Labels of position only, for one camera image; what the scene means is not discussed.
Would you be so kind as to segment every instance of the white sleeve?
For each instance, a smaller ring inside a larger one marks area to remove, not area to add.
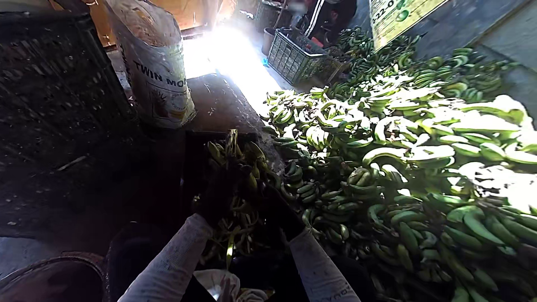
[[[194,214],[132,282],[118,302],[179,302],[213,229]]]
[[[310,302],[360,302],[308,229],[291,240],[289,247]]]

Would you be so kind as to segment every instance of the bucket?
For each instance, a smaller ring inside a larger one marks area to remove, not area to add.
[[[270,47],[272,46],[274,36],[276,35],[276,30],[272,27],[266,27],[264,32],[265,34],[263,35],[263,47],[261,47],[261,52],[264,55],[269,55]]]

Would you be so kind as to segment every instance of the hand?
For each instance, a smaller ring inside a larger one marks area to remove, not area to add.
[[[302,233],[305,228],[302,219],[289,207],[280,191],[261,180],[257,181],[257,188],[256,193],[241,192],[241,196],[259,212],[259,216],[278,225],[287,241]]]
[[[218,167],[214,171],[207,190],[200,196],[194,209],[213,228],[231,210],[231,201],[237,191],[237,185],[252,170],[250,166],[238,163],[234,157],[227,159],[226,166]]]

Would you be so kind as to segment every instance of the green bananas in crate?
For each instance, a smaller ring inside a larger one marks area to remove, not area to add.
[[[471,48],[415,61],[415,41],[379,61],[387,53],[371,56],[359,29],[343,31],[338,47],[361,68],[352,80],[267,94],[282,192],[321,244],[394,276],[374,274],[383,296],[408,300],[413,287],[440,301],[432,282],[453,301],[499,301],[508,283],[511,300],[530,300],[537,278],[516,257],[537,251],[537,205],[517,191],[535,190],[537,132],[523,105],[495,94],[516,64]]]

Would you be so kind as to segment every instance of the printed sign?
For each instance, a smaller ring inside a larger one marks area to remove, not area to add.
[[[448,0],[369,0],[375,51]]]

